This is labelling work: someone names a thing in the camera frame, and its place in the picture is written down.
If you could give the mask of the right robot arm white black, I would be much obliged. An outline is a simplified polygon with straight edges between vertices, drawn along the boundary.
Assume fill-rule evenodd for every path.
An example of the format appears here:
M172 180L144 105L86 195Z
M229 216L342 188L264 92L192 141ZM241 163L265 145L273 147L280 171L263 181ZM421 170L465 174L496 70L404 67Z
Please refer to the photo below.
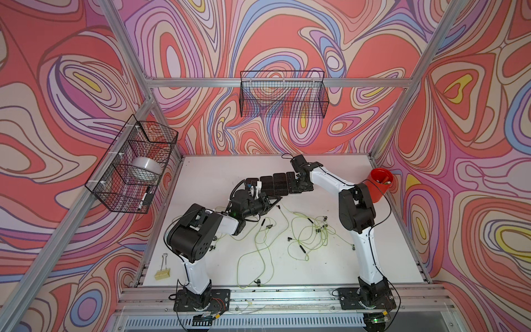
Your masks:
M292 188L296 192L309 192L316 185L336 196L338 199L339 220L350 232L359 264L359 289L357 298L364 308L386 306L387 310L396 308L396 303L388 279L380 269L374 229L376 209L367 185L349 183L328 171L319 162L308 162L298 155L290 159L295 171Z

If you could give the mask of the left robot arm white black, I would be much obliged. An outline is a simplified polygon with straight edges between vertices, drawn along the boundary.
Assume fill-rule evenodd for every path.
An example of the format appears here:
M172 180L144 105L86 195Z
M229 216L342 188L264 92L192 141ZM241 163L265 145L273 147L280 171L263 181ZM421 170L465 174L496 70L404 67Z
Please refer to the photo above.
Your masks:
M164 243L181 260L186 279L175 294L176 311L213 310L215 305L225 311L228 305L212 294L212 280L207 275L206 256L218 233L237 236L251 217L262 217L282 200L271 196L258 185L240 181L232 190L225 210L217 212L197 203L172 222Z

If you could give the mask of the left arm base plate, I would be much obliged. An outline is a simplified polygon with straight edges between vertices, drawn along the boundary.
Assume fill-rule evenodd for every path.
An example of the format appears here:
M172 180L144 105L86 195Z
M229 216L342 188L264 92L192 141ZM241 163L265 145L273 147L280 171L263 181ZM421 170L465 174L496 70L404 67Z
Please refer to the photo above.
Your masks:
M224 313L230 308L230 299L230 289L207 289L201 295L181 289L175 294L174 311Z

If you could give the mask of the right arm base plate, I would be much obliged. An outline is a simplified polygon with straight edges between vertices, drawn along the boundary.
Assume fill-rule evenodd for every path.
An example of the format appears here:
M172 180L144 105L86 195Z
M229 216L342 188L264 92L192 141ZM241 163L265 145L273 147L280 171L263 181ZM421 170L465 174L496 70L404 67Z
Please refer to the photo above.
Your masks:
M392 311L397 308L389 288L338 288L333 293L340 301L342 310Z

